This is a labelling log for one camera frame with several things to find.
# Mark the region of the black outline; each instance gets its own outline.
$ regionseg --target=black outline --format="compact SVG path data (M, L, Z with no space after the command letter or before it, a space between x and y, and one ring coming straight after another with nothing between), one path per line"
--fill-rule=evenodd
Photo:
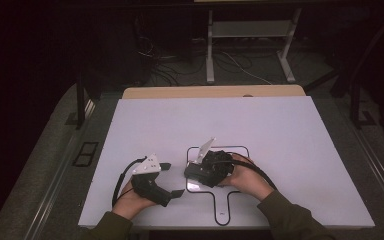
M86 144L95 145L92 153L83 153L83 148L85 147ZM74 159L72 165L75 167L89 167L90 164L92 164L92 160L93 160L93 157L95 156L96 148L98 148L98 144L99 142L83 142L82 148L80 148L79 154ZM80 156L89 156L89 162L86 164L77 164L77 161L79 160Z

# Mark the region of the black cable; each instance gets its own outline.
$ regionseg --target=black cable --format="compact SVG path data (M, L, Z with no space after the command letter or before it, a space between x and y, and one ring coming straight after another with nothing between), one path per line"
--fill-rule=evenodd
M169 86L173 86L173 83L170 81L170 79L168 79L166 76L162 75L161 73L159 72L156 72L156 71L151 71L151 73L161 77L165 82L167 82L169 84Z
M228 63L228 62L226 62L226 61L221 60L219 57L216 57L216 55L213 55L213 60L214 60L214 63L215 63L219 68L223 69L223 70L226 71L226 72L229 72L229 73L242 73L242 71L240 71L240 70L238 70L238 71L233 71L233 70L227 69L227 68L225 68L224 66L222 66L222 65L220 64L220 62L223 62L223 63L225 63L225 64L227 64L227 65L234 66L235 69L238 69L238 68L239 68L237 65L234 65L234 64L231 64L231 63Z
M161 66L161 67L165 67L165 68L167 68L167 69L170 69L171 71L173 71L173 73L176 73L176 74L179 74L179 75L192 75L192 74L195 74L195 73L198 73L198 72L201 71L202 67L203 67L204 64L205 64L205 58L203 58L203 59L204 59L204 60L201 61L201 63L200 63L200 65L199 65L198 69L193 70L193 71L191 71L191 72L178 72L178 71L175 70L174 68L169 67L169 66L166 66L166 65L164 65L164 64L160 64L159 66Z
M163 69L160 69L159 67L165 67L165 68L167 68L167 69L169 69L169 70L163 70ZM168 66L165 66L165 65L163 65L163 64L158 64L155 68L158 69L159 71L162 71L162 72L166 72L166 73L174 73L174 74L176 74L176 79L177 79L177 77L179 76L179 72L177 72L177 71L174 70L173 68L168 67Z
M235 50L236 53L239 53L240 51L246 51L246 50L249 50L251 49L252 47L254 47L256 45L256 42L258 41L258 38L241 38L239 39L240 41L247 41L248 42L248 46L245 46L244 48L239 48L237 47L237 44L235 44L235 42L238 41L238 38L234 39L233 42L232 42L232 49Z
M134 188L130 188L129 190L125 191L124 193L122 193L118 198L117 198L117 201L118 199L120 199L121 197L123 197L124 195L126 195L126 193L132 191Z
M257 166L257 165L255 165L255 163L253 163L252 161L251 161L251 159L250 158L248 158L248 157L245 157L244 155L242 155L242 154L239 154L239 153L237 153L237 152L226 152L226 153L229 153L229 154L236 154L236 155L239 155L239 156L241 156L241 157L243 157L243 158L245 158L249 163L251 163L252 165L254 165L254 166Z
M246 163L246 162L242 162L242 161L238 161L238 160L226 160L226 161L215 161L215 162L212 162L212 164L216 164L216 163L231 163L231 164L234 164L234 165L240 165L240 166L243 166L243 167L247 167L247 168L249 168L251 170L254 170L256 173L258 173L258 175L263 177L264 180L266 180L266 182L274 190L277 190L276 185L274 185L273 181L269 178L269 176L267 176L267 174L263 170L261 170L259 167L257 167L256 165L252 165L252 164L249 164L249 163Z
M251 61L250 59L251 58L266 58L266 57L271 57L271 56L275 56L276 55L276 51L272 52L272 53L268 53L268 54L264 54L264 55L260 55L260 56L246 56L245 54L243 54L244 51L247 51L247 50L250 50L252 47L254 47L256 45L256 43L258 43L258 38L247 38L247 39L250 39L251 40L251 44L248 44L248 46L246 46L245 48L238 48L236 47L235 45L235 42L233 42L232 44L232 48L233 50L235 50L235 55L231 54L232 57L234 56L242 56L244 58L246 58L247 60Z
M112 206L114 207L115 203L117 202L117 200L123 196L124 194L122 194L120 197L118 196L118 193L120 192L120 188L121 188L121 184L123 183L124 181L124 177L126 176L126 173L127 171L129 171L129 169L135 165L136 163L141 163L143 162L144 160L146 159L146 156L142 159L136 159L135 161L133 161L132 163L130 163L126 169L124 169L124 172L122 174L120 174L120 177L118 178L118 181L117 181L117 184L115 185L115 189L114 189L114 194L113 194L113 198L112 198Z
M165 72L165 71L163 71L163 70L161 70L161 69L158 69L158 68L155 68L154 70L157 71L157 72L160 73L160 74L166 74L166 76L167 76L168 78L170 78L171 80L173 80L173 82L176 84L176 86L179 86L179 85L180 85L179 82L176 80L177 76L176 76L176 78L175 78L175 77L173 77L172 75L170 75L168 72Z
M236 64L230 64L232 66L240 67L242 69L249 69L249 68L251 68L253 66L253 63L252 63L251 59L249 59L247 56L245 56L243 54L231 54L231 53L228 53L228 52L225 52L225 51L214 51L214 54L223 54L224 56L227 56L230 61L232 60L233 57L243 58L243 59L247 60L248 63L249 63L248 65L243 66L243 64L239 63L238 59L235 59L235 61L237 62L237 64L239 66L236 65Z
M191 84L183 84L182 86L207 86L207 84L191 83Z

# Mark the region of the white board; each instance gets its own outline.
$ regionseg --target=white board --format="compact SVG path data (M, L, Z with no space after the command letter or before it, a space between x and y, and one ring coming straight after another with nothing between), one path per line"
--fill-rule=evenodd
M156 153L169 162L157 184L186 189L187 151L210 137L217 146L246 146L250 157L291 202L311 210L327 227L374 226L310 97L121 99L79 220L95 226L106 211L121 172L133 160ZM167 207L144 210L138 229L267 228L256 205L242 193L229 197L230 222L214 221L211 194L185 191Z

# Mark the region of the dark background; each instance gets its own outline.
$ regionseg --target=dark background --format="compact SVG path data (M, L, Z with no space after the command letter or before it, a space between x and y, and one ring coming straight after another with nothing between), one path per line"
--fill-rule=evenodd
M152 63L135 54L134 36L152 36L157 44L187 58L190 52L179 52L180 49L187 49L190 38L203 36L196 26L206 22L206 15L201 13L152 12L145 14L145 27L138 33L133 27L134 15L77 15L55 12L51 6L52 1L0 1L0 209L55 105L76 82L78 72L84 73L86 88L93 98L99 98L101 91L140 86ZM253 16L258 16L258 11L247 15ZM68 22L73 25L65 28L60 21L70 17L72 21ZM304 9L296 37L313 39L325 46L326 56L353 66L383 23L384 1L369 8L313 6ZM167 28L174 30L160 34ZM74 35L67 34L73 29ZM180 37L173 42L174 35ZM88 47L90 51L85 54L75 46ZM365 67L371 72L363 71L366 74L359 78L382 103L384 92L379 89L384 89L384 82L378 79L384 77L384 38L374 52ZM128 60L120 58L119 53L128 56ZM345 82L349 74L345 73Z

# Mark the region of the wooden edge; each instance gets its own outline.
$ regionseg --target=wooden edge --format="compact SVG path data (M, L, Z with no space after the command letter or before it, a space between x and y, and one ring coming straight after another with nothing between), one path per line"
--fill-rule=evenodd
M123 99L306 96L299 85L128 88Z

